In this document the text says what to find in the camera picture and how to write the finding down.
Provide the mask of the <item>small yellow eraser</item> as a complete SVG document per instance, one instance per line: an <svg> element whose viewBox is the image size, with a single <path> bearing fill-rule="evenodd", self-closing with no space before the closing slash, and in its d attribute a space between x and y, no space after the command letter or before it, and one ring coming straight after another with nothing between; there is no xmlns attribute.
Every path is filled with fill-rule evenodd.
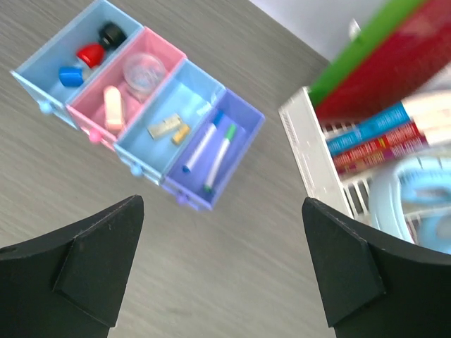
<svg viewBox="0 0 451 338"><path fill-rule="evenodd" d="M179 127L179 129L177 130L177 132L173 135L172 142L175 145L181 144L184 141L184 139L186 138L186 136L189 135L189 133L190 133L190 126L186 125L186 124L181 125Z"/></svg>

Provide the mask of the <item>beige eraser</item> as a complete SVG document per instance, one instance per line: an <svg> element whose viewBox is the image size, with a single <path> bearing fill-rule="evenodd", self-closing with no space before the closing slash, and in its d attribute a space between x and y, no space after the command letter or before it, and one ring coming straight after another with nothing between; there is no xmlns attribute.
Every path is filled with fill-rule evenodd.
<svg viewBox="0 0 451 338"><path fill-rule="evenodd" d="M182 123L182 118L178 114L173 114L172 116L162 120L160 123L150 125L147 128L147 131L153 139L159 139L169 132L179 128Z"/></svg>

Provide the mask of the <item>pink drawer box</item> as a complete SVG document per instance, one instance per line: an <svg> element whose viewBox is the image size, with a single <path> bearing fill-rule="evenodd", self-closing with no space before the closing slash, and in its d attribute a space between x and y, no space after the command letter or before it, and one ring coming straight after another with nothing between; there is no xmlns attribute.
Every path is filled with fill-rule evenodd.
<svg viewBox="0 0 451 338"><path fill-rule="evenodd" d="M184 52L144 27L67 105L68 112L91 143L113 150L113 144L186 58ZM123 125L114 130L105 109L108 87L115 87L122 99Z"/></svg>

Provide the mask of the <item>green capped white marker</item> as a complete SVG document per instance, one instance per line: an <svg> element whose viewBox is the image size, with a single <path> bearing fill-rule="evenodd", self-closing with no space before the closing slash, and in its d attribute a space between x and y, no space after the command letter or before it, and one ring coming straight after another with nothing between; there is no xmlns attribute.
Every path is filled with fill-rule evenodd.
<svg viewBox="0 0 451 338"><path fill-rule="evenodd" d="M224 138L222 139L219 150L214 158L213 164L209 170L206 181L204 183L204 190L206 192L211 192L213 190L214 181L218 174L219 168L223 162L223 158L230 146L231 141L233 140L233 137L235 136L236 129L237 129L237 125L232 124L228 128L228 131L226 132Z"/></svg>

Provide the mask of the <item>blue capped white marker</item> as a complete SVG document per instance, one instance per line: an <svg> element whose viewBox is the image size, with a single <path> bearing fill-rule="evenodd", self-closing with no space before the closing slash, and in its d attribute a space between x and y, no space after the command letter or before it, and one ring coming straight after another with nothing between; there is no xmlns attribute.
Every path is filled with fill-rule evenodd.
<svg viewBox="0 0 451 338"><path fill-rule="evenodd" d="M196 146L193 153L189 157L188 161L183 166L183 172L184 173L190 173L194 166L196 165L197 161L199 160L200 156L204 153L204 150L206 146L208 145L209 141L213 137L213 135L216 133L219 123L221 122L221 119L223 117L223 111L219 111L216 115L216 117L209 123L209 126L202 137L200 143Z"/></svg>

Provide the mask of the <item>light blue drawer box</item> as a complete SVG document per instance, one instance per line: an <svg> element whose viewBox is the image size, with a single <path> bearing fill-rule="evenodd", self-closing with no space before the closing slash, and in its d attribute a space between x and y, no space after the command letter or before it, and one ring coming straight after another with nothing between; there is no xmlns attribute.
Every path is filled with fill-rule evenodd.
<svg viewBox="0 0 451 338"><path fill-rule="evenodd" d="M160 184L225 90L183 61L114 144L119 159L134 176Z"/></svg>
<svg viewBox="0 0 451 338"><path fill-rule="evenodd" d="M58 78L59 69L70 66L89 68L76 53L86 44L98 42L99 29L109 21L117 24L127 39L117 49L106 52L103 62L91 68L93 73L83 85L64 87ZM43 114L54 115L78 129L66 106L143 28L141 23L109 1L94 1L11 74L37 102Z"/></svg>

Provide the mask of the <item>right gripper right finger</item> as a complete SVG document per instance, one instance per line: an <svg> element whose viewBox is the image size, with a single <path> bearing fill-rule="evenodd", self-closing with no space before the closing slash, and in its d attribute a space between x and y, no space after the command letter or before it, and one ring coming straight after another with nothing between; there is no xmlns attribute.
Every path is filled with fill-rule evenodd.
<svg viewBox="0 0 451 338"><path fill-rule="evenodd" d="M449 337L450 256L307 198L302 218L336 337Z"/></svg>

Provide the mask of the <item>blue glue bottle grey cap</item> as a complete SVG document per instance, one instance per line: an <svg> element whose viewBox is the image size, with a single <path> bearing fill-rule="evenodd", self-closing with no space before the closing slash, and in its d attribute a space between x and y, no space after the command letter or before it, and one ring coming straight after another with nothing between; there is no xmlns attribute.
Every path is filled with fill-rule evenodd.
<svg viewBox="0 0 451 338"><path fill-rule="evenodd" d="M64 87L80 87L93 73L91 68L81 67L61 67L58 71L58 78Z"/></svg>

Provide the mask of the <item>red glue bottle black cap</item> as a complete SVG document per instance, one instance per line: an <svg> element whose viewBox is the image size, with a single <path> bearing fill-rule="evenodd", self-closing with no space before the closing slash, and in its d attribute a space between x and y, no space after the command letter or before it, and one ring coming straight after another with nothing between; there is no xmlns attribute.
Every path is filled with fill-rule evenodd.
<svg viewBox="0 0 451 338"><path fill-rule="evenodd" d="M111 21L105 23L98 33L98 42L86 44L76 53L77 58L89 68L99 66L107 51L117 49L127 39L124 31Z"/></svg>

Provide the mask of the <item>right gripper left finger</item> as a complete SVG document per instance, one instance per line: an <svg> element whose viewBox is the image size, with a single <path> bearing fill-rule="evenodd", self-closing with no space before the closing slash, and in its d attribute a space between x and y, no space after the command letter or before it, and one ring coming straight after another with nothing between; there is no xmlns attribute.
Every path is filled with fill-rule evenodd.
<svg viewBox="0 0 451 338"><path fill-rule="evenodd" d="M107 337L144 220L141 196L1 249L2 337Z"/></svg>

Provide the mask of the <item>purple drawer box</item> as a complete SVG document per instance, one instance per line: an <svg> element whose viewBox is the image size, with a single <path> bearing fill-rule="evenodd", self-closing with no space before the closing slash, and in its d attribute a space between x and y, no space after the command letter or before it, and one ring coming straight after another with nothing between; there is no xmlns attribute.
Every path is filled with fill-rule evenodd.
<svg viewBox="0 0 451 338"><path fill-rule="evenodd" d="M263 113L227 89L169 170L163 188L180 205L213 209L264 122Z"/></svg>

